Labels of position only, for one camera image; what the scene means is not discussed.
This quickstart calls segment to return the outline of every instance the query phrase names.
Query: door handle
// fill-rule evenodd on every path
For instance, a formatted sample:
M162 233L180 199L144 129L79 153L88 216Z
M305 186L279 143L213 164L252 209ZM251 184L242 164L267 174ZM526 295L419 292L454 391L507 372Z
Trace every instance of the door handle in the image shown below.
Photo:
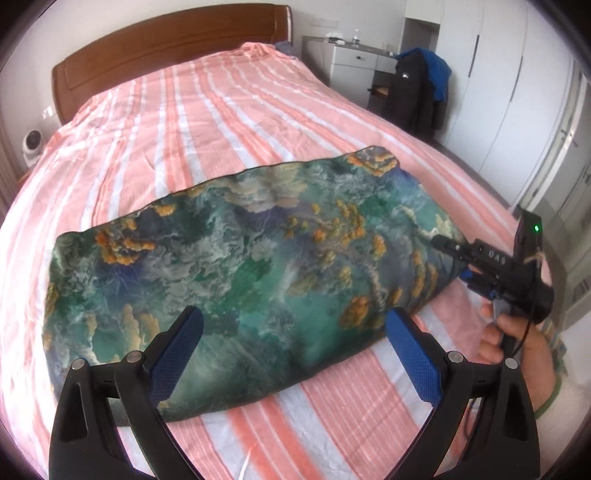
M515 84L513 85L513 91L511 92L511 98L509 99L509 103L513 101L513 96L515 95L515 89L517 88L517 82L519 82L519 76L521 75L521 67L523 66L523 55L521 56L521 60L519 61L519 69L517 70L517 78L515 79Z
M476 44L474 45L474 53L472 54L472 63L470 64L470 71L468 72L468 78L472 76L472 69L474 68L474 60L476 60L476 52L478 51L478 43L480 42L480 34L476 36Z

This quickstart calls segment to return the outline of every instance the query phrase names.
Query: black jacket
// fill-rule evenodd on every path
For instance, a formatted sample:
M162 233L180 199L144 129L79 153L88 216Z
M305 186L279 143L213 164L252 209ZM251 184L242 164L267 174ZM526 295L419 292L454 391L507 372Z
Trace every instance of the black jacket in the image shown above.
M382 117L411 135L429 142L443 126L446 102L433 100L427 62L420 51L398 61Z

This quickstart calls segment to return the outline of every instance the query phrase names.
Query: wooden headboard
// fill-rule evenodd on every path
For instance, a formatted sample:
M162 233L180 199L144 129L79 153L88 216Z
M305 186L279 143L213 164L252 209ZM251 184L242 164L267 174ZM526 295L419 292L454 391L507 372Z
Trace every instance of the wooden headboard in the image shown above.
M62 124L93 95L147 73L238 48L246 41L292 41L287 5L192 8L122 28L53 68L53 98Z

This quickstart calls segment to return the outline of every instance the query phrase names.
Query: white nightstand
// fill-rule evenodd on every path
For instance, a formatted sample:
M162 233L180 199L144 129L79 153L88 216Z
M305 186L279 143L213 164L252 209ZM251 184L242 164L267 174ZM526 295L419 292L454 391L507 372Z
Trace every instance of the white nightstand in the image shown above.
M396 60L385 50L329 43L326 38L303 37L302 61L324 84L347 100L367 108L375 72L396 72Z

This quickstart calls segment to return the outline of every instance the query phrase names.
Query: screw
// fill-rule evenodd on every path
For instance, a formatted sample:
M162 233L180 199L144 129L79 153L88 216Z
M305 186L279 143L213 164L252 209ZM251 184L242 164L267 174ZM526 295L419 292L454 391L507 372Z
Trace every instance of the screw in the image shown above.
M73 370L79 370L83 366L84 366L84 359L83 358L77 358L76 360L74 360L72 362L72 369Z
M512 370L515 370L519 366L517 360L515 360L514 358L508 358L507 360L505 360L505 365L511 368Z
M460 352L456 352L455 350L449 352L447 354L447 357L455 364L462 363L464 360L464 356Z
M127 356L125 357L125 359L130 364L134 364L136 362L139 362L142 359L142 352L140 352L139 350L134 350L133 352L129 352L127 354Z

